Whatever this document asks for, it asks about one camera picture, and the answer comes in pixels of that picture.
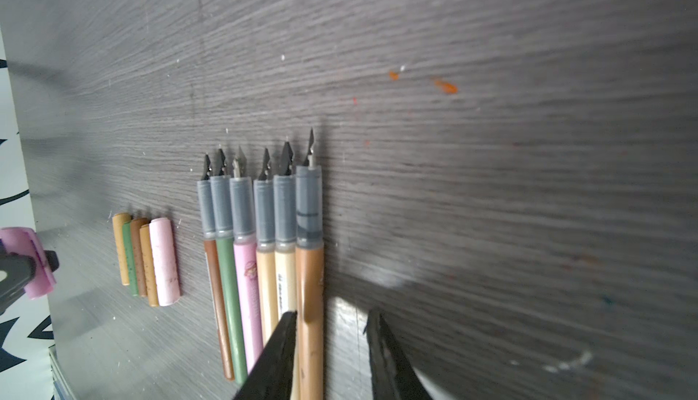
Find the lilac capped tan marker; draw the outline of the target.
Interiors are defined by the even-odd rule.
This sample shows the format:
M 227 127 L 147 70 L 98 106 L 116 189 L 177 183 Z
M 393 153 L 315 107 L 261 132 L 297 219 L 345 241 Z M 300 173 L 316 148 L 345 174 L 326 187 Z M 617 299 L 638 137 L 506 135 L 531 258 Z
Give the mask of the lilac capped tan marker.
M 298 372 L 303 399 L 322 399 L 324 389 L 323 172 L 309 136 L 305 160 L 296 167 L 296 278 Z

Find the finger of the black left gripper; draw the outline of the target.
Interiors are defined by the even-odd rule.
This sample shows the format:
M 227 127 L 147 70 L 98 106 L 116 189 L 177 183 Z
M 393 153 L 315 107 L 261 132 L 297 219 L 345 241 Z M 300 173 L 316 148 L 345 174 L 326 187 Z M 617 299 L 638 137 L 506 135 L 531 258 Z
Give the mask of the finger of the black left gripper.
M 4 250 L 1 251 L 1 272 L 5 275 L 1 279 L 1 312 L 5 313 L 20 297 L 27 296 L 23 291 L 23 279 L 30 278 L 30 273 L 27 263 Z

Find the light tan pen cap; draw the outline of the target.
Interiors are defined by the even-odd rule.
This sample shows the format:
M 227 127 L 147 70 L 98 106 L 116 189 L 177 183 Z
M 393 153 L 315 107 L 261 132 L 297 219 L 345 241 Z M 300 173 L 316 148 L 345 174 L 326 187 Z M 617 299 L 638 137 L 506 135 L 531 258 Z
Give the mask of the light tan pen cap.
M 131 219 L 132 217 L 127 213 L 115 214 L 112 218 L 121 282 L 122 285 L 126 287 L 130 284 L 130 279 L 128 274 L 127 255 L 125 254 L 123 226 L 130 222 Z

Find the green marker pen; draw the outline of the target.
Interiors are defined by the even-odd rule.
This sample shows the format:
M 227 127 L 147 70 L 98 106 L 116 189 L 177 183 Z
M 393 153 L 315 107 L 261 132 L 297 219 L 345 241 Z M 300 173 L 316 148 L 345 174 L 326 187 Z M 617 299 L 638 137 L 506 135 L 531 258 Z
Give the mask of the green marker pen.
M 241 387 L 247 380 L 248 370 L 245 359 L 236 264 L 234 263 L 234 220 L 229 189 L 230 175 L 225 152 L 221 148 L 216 153 L 216 162 L 219 167 L 210 177 L 214 225 L 216 226 L 216 248 L 234 367 L 234 381 Z

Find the pink pen cap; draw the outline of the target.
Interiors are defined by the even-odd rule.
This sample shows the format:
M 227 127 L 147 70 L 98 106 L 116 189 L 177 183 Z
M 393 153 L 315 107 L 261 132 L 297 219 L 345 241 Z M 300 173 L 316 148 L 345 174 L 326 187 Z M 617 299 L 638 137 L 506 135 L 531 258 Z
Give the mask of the pink pen cap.
M 159 305 L 169 307 L 181 297 L 172 222 L 166 217 L 149 224 Z

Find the brown capped pink marker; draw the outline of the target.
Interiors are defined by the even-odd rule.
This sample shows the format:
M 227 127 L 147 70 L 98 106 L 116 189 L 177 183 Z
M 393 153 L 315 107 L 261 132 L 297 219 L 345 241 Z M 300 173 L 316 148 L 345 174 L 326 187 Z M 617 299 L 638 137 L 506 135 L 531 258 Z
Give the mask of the brown capped pink marker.
M 246 172 L 246 157 L 241 147 L 238 147 L 234 155 L 229 189 L 234 221 L 234 264 L 244 334 L 245 360 L 247 372 L 251 374 L 263 351 L 264 342 L 256 262 L 253 183 Z

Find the green capped tan marker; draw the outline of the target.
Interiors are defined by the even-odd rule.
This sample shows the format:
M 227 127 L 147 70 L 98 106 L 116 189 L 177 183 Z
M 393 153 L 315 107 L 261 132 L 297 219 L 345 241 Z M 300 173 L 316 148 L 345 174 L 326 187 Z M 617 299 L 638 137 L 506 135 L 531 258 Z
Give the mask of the green capped tan marker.
M 276 241 L 274 241 L 274 185 L 271 157 L 264 151 L 262 169 L 254 180 L 254 212 L 256 212 L 256 262 L 258 289 L 263 330 L 263 343 L 267 344 L 278 323 L 276 291 Z

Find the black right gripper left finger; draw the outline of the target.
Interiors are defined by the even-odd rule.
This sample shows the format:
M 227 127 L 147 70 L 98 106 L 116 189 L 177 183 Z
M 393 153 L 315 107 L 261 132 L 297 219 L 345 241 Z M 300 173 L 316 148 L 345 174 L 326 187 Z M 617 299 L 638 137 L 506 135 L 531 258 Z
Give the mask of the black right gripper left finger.
M 234 400 L 289 400 L 294 380 L 297 312 L 283 314 Z

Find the dark brown marker pen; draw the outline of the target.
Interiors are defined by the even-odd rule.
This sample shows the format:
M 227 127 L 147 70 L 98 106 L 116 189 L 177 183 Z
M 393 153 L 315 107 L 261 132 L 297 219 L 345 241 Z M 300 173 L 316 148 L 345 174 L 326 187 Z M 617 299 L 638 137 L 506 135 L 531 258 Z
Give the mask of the dark brown marker pen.
M 204 235 L 204 246 L 208 276 L 216 317 L 216 331 L 219 341 L 223 372 L 226 380 L 234 381 L 234 367 L 230 350 L 230 339 L 225 316 L 223 286 L 220 276 L 218 253 L 216 248 L 216 223 L 210 178 L 213 174 L 212 162 L 208 154 L 204 155 L 203 174 L 196 183 L 199 211 Z

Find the tan marker pen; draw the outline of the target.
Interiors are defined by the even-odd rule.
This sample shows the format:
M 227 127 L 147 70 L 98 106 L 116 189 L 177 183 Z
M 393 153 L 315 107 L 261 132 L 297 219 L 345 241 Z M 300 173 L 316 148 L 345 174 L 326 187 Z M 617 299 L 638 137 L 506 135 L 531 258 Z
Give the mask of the tan marker pen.
M 274 226 L 276 227 L 276 286 L 279 317 L 297 309 L 296 291 L 296 187 L 294 152 L 285 141 L 274 176 Z

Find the green pen cap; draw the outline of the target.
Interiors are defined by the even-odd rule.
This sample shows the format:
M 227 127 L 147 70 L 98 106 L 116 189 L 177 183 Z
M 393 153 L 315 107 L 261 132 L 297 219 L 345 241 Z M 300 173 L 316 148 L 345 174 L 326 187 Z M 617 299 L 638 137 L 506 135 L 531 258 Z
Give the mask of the green pen cap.
M 128 288 L 132 296 L 139 296 L 138 281 L 136 276 L 136 262 L 132 243 L 131 221 L 123 224 L 122 233 L 125 246 L 125 259 L 127 260 L 127 273 L 129 279 Z

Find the lilac pen cap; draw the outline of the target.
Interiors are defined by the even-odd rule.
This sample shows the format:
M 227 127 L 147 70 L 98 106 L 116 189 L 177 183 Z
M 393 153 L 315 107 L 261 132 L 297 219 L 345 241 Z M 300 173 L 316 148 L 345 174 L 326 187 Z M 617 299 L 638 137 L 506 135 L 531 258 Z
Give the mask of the lilac pen cap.
M 1 245 L 7 254 L 28 264 L 30 277 L 23 279 L 23 291 L 29 299 L 38 299 L 54 291 L 58 256 L 54 251 L 43 248 L 36 231 L 28 227 L 2 228 Z

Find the brown pen cap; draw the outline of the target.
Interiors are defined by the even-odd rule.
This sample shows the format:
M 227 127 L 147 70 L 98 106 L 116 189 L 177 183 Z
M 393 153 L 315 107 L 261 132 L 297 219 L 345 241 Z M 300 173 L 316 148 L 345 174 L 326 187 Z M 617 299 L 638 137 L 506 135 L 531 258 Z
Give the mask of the brown pen cap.
M 135 274 L 135 284 L 137 294 L 141 297 L 147 297 L 147 283 L 145 283 L 145 267 L 143 260 L 143 250 L 141 246 L 140 229 L 143 225 L 147 225 L 146 218 L 136 218 L 129 224 L 131 236 L 131 249 L 133 255 L 133 267 Z

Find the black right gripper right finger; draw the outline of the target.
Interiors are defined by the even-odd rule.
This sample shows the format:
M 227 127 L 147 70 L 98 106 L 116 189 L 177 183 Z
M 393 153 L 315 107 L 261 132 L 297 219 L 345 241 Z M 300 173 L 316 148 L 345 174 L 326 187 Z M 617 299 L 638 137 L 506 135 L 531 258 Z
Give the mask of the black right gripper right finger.
M 369 311 L 365 334 L 374 399 L 433 399 L 414 372 L 380 310 Z

